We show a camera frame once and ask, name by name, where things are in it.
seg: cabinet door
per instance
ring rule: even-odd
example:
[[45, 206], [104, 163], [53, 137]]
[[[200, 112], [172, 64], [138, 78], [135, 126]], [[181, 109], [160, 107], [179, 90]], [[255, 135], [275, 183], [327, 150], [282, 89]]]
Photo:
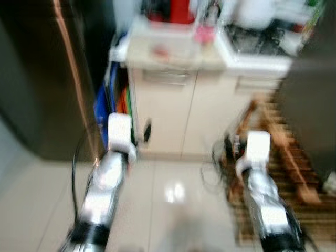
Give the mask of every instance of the cabinet door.
[[198, 72], [183, 155], [211, 154], [212, 145], [237, 122], [252, 97], [236, 90], [238, 77], [224, 72]]
[[148, 119], [152, 134], [143, 153], [181, 154], [196, 73], [133, 70], [138, 132]]

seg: white tile floor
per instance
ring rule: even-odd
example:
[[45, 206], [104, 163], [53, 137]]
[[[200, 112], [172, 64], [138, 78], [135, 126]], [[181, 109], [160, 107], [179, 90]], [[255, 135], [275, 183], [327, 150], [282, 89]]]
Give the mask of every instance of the white tile floor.
[[[236, 245], [224, 193], [201, 179], [207, 165], [138, 161], [121, 190], [107, 251], [260, 251]], [[73, 221], [70, 164], [22, 153], [11, 167], [0, 181], [0, 251], [56, 251]], [[80, 201], [90, 169], [78, 165]]]

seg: red object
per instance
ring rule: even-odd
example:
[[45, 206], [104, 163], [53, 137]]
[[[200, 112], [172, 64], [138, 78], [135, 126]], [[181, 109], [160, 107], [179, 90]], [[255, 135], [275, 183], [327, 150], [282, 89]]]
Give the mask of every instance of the red object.
[[194, 14], [189, 11], [189, 0], [171, 0], [171, 23], [191, 24], [194, 21]]

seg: kitchen cabinet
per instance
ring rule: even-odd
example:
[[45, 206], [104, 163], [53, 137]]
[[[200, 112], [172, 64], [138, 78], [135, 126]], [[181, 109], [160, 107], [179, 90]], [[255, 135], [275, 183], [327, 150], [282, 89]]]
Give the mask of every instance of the kitchen cabinet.
[[279, 80], [230, 76], [225, 71], [199, 71], [197, 75], [183, 155], [209, 155], [212, 145], [233, 133], [256, 92], [277, 88]]
[[142, 153], [182, 153], [196, 72], [133, 69], [138, 134], [152, 121], [151, 138]]

